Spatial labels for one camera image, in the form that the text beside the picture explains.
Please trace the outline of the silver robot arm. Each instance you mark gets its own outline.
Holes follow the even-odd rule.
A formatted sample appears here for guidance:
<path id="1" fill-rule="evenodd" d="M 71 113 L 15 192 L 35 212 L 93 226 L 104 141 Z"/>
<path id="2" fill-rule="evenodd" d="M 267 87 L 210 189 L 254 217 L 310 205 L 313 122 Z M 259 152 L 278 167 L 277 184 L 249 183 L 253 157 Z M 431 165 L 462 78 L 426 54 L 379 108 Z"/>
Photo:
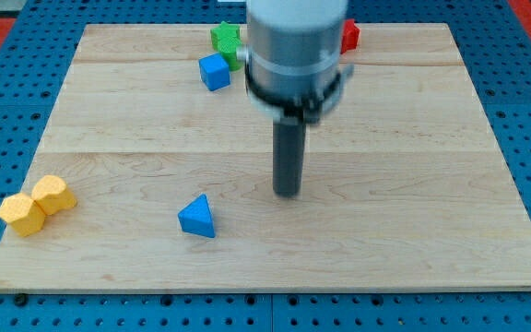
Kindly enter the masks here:
<path id="1" fill-rule="evenodd" d="M 248 0 L 246 92 L 284 125 L 315 125 L 339 103 L 353 72 L 339 69 L 348 0 Z"/>

